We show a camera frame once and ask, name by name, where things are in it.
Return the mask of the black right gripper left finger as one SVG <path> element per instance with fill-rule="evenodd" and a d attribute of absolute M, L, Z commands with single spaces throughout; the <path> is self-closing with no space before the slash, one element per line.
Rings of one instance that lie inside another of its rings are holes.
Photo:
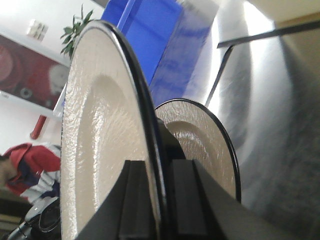
<path fill-rule="evenodd" d="M 115 185 L 76 239 L 153 239 L 153 212 L 144 161 L 124 162 Z"/>

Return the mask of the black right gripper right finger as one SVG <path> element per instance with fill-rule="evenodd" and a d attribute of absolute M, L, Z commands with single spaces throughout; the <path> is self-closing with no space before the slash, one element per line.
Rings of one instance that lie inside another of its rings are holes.
<path fill-rule="evenodd" d="M 172 162 L 177 240 L 288 240 L 232 198 L 195 160 Z"/>

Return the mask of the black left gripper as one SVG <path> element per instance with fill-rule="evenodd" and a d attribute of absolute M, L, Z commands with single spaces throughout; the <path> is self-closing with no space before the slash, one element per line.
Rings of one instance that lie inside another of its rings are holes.
<path fill-rule="evenodd" d="M 168 130 L 161 119 L 157 119 L 157 125 L 165 152 L 165 162 L 169 165 L 173 160 L 186 159 L 185 153 L 175 136 Z"/>

